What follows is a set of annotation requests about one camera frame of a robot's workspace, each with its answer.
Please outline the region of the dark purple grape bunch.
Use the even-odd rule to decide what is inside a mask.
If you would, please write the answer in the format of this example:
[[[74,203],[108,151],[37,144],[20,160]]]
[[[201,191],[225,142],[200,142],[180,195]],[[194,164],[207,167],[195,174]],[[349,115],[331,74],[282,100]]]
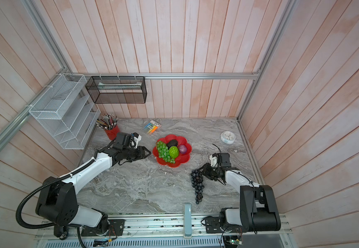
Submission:
[[[203,200],[203,190],[204,190],[204,178],[202,173],[195,169],[190,174],[191,184],[195,190],[195,202],[200,204]]]

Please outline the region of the green grape bunch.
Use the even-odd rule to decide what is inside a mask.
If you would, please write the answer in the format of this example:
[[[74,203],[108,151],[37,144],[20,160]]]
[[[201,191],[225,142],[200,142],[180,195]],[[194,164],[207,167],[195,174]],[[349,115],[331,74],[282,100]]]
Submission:
[[[158,141],[156,143],[156,148],[158,151],[159,158],[163,159],[165,162],[168,162],[170,164],[175,163],[175,159],[172,158],[169,154],[169,148],[166,143],[164,143],[163,141]]]

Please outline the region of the red flower-shaped fruit bowl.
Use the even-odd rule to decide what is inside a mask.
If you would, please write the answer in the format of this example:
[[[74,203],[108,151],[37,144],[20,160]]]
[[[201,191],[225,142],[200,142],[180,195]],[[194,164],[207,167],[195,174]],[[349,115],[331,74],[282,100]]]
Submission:
[[[192,151],[192,146],[188,143],[186,138],[182,136],[176,136],[174,134],[169,134],[166,137],[160,138],[158,141],[163,141],[164,143],[167,144],[170,140],[173,139],[176,139],[178,141],[178,146],[185,145],[188,149],[187,153],[184,155],[179,153],[180,155],[175,159],[174,164],[170,164],[168,162],[165,162],[163,159],[159,158],[156,145],[153,148],[153,155],[156,157],[156,160],[160,165],[166,165],[168,167],[176,168],[179,167],[181,164],[187,163],[190,160],[190,153]]]

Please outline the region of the green textured fruit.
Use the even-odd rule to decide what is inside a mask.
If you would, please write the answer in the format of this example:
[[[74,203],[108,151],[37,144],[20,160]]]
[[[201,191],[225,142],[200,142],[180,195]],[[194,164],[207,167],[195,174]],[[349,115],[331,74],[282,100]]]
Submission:
[[[169,156],[172,158],[172,159],[176,159],[178,156],[179,156],[179,149],[177,146],[171,146],[169,148]]]

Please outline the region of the dark avocado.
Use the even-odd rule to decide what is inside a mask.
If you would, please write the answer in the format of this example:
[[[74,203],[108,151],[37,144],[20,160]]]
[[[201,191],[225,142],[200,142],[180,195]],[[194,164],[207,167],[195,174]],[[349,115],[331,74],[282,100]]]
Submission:
[[[177,146],[178,146],[178,141],[176,139],[172,139],[167,143],[168,148],[177,147]]]

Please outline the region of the purple round fruit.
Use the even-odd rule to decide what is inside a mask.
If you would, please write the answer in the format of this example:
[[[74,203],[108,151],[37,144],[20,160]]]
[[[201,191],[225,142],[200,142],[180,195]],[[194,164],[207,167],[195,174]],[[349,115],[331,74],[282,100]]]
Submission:
[[[185,145],[179,145],[178,146],[178,151],[179,151],[180,154],[184,155],[184,154],[187,153],[188,149],[187,149],[187,147]]]

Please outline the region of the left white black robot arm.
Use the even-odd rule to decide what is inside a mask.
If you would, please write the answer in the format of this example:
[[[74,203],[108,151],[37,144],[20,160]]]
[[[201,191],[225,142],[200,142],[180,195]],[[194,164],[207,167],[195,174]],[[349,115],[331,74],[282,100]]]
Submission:
[[[15,218],[26,229],[54,227],[57,237],[66,233],[66,228],[90,228],[96,235],[104,236],[109,232],[108,215],[99,210],[78,204],[77,195],[90,181],[115,165],[123,165],[146,159],[151,151],[138,143],[138,133],[119,133],[107,146],[97,150],[94,156],[73,171],[61,177],[49,177],[37,189],[29,193],[18,205]],[[35,212],[48,220],[46,224],[29,224],[22,217],[26,203],[38,194]]]

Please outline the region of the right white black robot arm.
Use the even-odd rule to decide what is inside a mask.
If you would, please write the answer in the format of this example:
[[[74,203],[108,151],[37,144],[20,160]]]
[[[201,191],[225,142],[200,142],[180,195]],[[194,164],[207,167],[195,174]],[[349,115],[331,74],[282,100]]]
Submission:
[[[205,163],[191,172],[191,183],[195,189],[196,203],[203,200],[204,178],[232,186],[239,193],[238,208],[223,208],[219,217],[204,219],[208,233],[220,231],[254,232],[279,231],[280,214],[273,189],[260,185],[233,167],[228,153],[215,153]]]

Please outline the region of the colourful marker pack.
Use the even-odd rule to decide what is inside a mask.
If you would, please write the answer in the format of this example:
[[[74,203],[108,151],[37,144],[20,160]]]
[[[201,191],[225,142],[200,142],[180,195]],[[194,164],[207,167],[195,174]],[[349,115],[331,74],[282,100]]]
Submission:
[[[148,134],[151,135],[153,134],[157,129],[159,129],[162,125],[155,121],[155,120],[151,120],[144,128],[143,131]]]

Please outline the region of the red pencil cup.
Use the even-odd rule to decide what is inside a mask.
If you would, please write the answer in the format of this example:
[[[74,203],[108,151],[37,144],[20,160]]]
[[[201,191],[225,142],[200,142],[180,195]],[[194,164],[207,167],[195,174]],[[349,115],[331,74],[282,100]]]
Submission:
[[[105,130],[105,133],[107,134],[107,137],[109,140],[114,140],[117,136],[117,134],[120,132],[120,129],[118,126],[114,126],[112,129]]]

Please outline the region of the bundle of pencils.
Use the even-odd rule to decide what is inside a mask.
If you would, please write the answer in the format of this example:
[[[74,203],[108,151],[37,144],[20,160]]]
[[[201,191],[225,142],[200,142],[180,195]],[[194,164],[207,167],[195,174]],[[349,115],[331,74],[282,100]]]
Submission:
[[[103,130],[112,130],[117,126],[117,117],[113,114],[104,114],[97,119],[96,125]]]

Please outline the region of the grey upright bracket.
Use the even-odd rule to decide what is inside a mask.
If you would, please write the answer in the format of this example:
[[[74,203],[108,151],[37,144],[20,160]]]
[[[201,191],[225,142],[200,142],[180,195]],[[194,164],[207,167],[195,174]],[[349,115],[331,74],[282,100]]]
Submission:
[[[191,203],[184,203],[184,238],[190,239],[192,237],[192,217],[191,217]]]

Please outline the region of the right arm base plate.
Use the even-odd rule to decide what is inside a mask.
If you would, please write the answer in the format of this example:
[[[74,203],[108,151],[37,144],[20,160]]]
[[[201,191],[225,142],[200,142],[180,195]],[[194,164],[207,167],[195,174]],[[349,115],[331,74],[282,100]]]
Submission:
[[[201,220],[201,224],[205,227],[208,234],[218,233],[236,233],[242,234],[247,230],[243,226],[235,224],[224,224],[219,217],[207,216]]]

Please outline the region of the black mesh wall basket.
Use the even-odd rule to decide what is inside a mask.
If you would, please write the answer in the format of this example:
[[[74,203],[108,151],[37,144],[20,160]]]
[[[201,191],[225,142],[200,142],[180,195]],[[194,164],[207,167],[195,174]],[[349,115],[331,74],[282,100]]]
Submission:
[[[147,89],[141,76],[92,76],[85,86],[94,103],[144,104]]]

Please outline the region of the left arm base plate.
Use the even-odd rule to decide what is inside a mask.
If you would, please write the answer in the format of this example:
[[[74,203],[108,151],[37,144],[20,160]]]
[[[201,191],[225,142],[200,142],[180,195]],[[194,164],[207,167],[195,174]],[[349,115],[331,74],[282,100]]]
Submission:
[[[125,227],[125,219],[104,219],[96,227],[84,230],[83,235],[89,236],[121,236]]]

